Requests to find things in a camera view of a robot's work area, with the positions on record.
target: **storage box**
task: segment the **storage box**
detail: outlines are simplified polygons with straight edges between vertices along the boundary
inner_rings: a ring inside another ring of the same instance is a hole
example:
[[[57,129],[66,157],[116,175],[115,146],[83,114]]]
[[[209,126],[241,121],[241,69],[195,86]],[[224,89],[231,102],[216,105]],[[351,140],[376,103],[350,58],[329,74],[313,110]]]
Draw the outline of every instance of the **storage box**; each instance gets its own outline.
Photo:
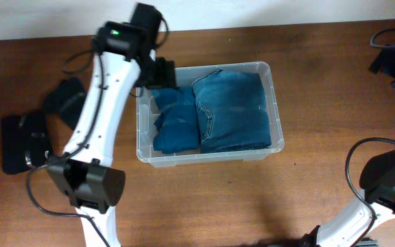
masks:
[[[150,163],[154,167],[214,161],[251,161],[264,159],[269,154],[277,153],[282,150],[285,145],[285,140],[283,139],[283,131],[281,130],[280,116],[278,115],[277,101],[269,65],[265,62],[246,62],[241,64],[177,68],[176,84],[178,86],[191,86],[195,80],[207,75],[215,69],[260,74],[266,94],[266,111],[270,119],[272,145],[262,150],[220,152],[212,154],[200,154],[199,150],[191,150],[177,154],[163,154],[162,152],[154,151],[153,140],[157,133],[154,122],[158,118],[160,111],[150,91],[138,89],[136,92],[137,95],[140,95],[141,90],[143,90],[142,96],[136,99],[136,155],[140,161]]]

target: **denim pants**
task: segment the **denim pants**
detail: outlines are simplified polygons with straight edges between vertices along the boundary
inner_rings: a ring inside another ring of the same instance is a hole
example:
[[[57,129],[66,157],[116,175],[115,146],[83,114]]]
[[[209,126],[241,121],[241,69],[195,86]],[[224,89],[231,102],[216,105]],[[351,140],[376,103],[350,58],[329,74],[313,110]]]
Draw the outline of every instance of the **denim pants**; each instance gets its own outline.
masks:
[[[154,123],[158,131],[154,150],[173,154],[198,149],[199,129],[193,89],[153,89],[152,95],[162,111]]]
[[[196,80],[201,153],[262,149],[271,145],[260,75],[215,70]]]

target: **wooden table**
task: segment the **wooden table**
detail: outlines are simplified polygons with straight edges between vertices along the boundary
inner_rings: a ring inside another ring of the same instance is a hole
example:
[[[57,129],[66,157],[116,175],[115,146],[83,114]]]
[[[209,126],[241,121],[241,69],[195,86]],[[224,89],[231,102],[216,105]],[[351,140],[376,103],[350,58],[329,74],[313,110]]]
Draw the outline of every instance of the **wooden table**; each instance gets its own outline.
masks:
[[[263,161],[228,161],[153,168],[135,154],[136,107],[129,98],[115,142],[114,165],[127,181],[117,206],[123,246],[234,246],[259,239],[299,238],[337,215],[353,198],[344,176],[350,147],[365,137],[395,139],[395,89],[368,66],[378,50],[373,33],[395,21],[249,27],[174,32],[158,55],[177,67],[264,61],[272,69],[285,138]],[[395,43],[395,36],[382,43]],[[89,37],[0,41],[0,118],[38,108],[64,76],[65,58],[89,48]],[[91,72],[80,76],[88,86]],[[48,117],[55,150],[71,131]],[[352,159],[355,183],[374,155],[366,144]],[[0,246],[84,246],[79,220],[39,212],[25,176],[1,170]],[[34,193],[54,211],[73,212],[46,173]],[[395,246],[395,220],[370,236]]]

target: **clear plastic container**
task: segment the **clear plastic container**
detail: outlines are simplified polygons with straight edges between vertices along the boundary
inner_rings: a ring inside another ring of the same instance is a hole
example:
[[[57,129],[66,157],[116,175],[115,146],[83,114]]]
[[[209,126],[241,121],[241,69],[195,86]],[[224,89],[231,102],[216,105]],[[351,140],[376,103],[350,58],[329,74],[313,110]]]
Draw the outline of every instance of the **clear plastic container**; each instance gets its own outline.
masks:
[[[269,65],[265,62],[246,62],[240,64],[177,68],[176,84],[178,86],[191,86],[196,79],[215,69],[260,74],[266,94],[266,111],[270,119],[272,145],[262,150],[220,152],[212,154],[200,154],[199,150],[191,150],[177,154],[163,154],[162,152],[154,151],[153,140],[157,133],[154,122],[158,118],[160,111],[150,91],[144,90],[142,96],[136,99],[136,155],[140,161],[150,163],[154,167],[214,161],[251,161],[264,159],[269,154],[277,153],[282,150],[285,145],[285,140],[283,139],[283,131],[281,130],[280,116],[278,114],[277,101]]]

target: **black fabric item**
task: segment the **black fabric item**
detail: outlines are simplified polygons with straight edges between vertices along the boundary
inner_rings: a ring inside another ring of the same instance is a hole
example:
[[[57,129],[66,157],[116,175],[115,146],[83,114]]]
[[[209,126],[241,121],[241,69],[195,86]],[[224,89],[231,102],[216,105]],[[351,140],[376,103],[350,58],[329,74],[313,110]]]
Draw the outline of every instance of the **black fabric item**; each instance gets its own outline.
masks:
[[[1,119],[1,133],[2,168],[6,174],[18,174],[43,165],[53,154],[45,114],[41,110],[23,116],[4,117]]]
[[[59,114],[63,122],[74,130],[85,99],[86,92],[79,78],[71,78],[62,81],[56,90],[46,96],[43,110],[49,114]]]

